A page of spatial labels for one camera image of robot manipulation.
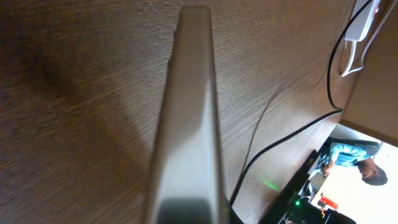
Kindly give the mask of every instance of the brown wall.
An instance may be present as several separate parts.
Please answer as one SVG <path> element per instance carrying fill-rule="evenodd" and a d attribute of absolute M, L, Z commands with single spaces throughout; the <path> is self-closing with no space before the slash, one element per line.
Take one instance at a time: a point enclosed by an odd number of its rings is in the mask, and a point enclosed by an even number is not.
<path fill-rule="evenodd" d="M 398 146 L 398 7 L 369 49 L 341 123 Z"/>

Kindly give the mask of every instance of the man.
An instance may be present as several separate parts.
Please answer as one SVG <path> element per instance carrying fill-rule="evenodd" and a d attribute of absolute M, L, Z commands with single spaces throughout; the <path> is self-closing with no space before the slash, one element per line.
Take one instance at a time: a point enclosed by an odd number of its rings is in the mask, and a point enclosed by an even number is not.
<path fill-rule="evenodd" d="M 357 166 L 362 174 L 362 180 L 370 185 L 384 185 L 388 178 L 378 167 L 371 156 L 380 148 L 379 143 L 371 141 L 345 140 L 328 138 L 321 150 L 329 147 L 328 164 L 322 164 L 321 171 L 327 175 L 335 166 Z"/>

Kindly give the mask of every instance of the wooden table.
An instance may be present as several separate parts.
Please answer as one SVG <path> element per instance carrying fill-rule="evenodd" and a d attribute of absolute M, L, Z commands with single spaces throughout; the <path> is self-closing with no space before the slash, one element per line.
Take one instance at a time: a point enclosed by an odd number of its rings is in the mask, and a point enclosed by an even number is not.
<path fill-rule="evenodd" d="M 173 31 L 190 3 L 212 13 L 227 196 L 277 90 L 249 158 L 332 110 L 325 77 L 318 81 L 354 1 L 4 1 L 1 218 L 139 222 Z M 337 64 L 333 97 L 344 106 L 356 76 L 339 77 Z M 259 219 L 338 120 L 256 162 L 234 205 L 246 223 Z"/>

